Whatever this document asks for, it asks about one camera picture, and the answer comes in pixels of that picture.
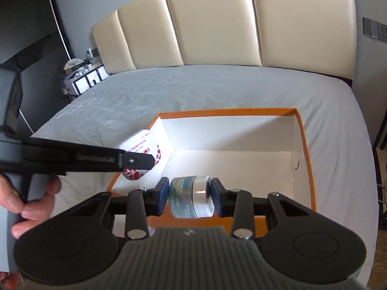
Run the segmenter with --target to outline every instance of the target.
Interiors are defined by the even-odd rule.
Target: beige leather headboard
[[[196,64],[355,71],[355,0],[133,0],[92,33],[110,74]]]

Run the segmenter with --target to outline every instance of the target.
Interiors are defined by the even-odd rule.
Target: open cardboard box
[[[154,188],[161,177],[209,175],[226,189],[243,189],[254,197],[280,192],[316,211],[312,167],[301,116],[297,109],[222,109],[160,113],[148,127],[161,159],[138,180],[116,174],[108,191],[127,195]],[[222,225],[232,218],[176,219],[166,206],[149,226]],[[264,217],[255,218],[256,235],[266,233]]]

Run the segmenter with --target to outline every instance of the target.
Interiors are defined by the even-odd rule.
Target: gray bed sheet
[[[58,112],[35,136],[114,147],[158,112],[241,107],[296,107],[309,145],[318,211],[355,231],[367,259],[377,238],[378,200],[368,132],[351,88],[336,78],[270,67],[193,65],[108,77]],[[111,174],[62,178],[54,214],[103,191]]]

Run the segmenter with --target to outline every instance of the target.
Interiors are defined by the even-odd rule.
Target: finger
[[[43,220],[27,220],[23,222],[18,222],[14,224],[11,228],[12,235],[18,239],[26,231],[32,229],[33,227],[41,224]]]
[[[62,185],[58,177],[52,178],[52,180],[46,185],[46,193],[49,195],[55,195],[60,192]]]
[[[55,196],[45,194],[39,201],[30,202],[24,205],[21,215],[24,219],[47,220],[55,204]]]
[[[0,205],[12,211],[20,213],[24,204],[20,200],[19,194],[9,184],[8,180],[0,174]]]

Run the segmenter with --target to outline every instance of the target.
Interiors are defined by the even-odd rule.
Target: wooden floor
[[[368,281],[371,290],[381,290],[383,285],[387,287],[387,231],[378,233],[375,259]]]

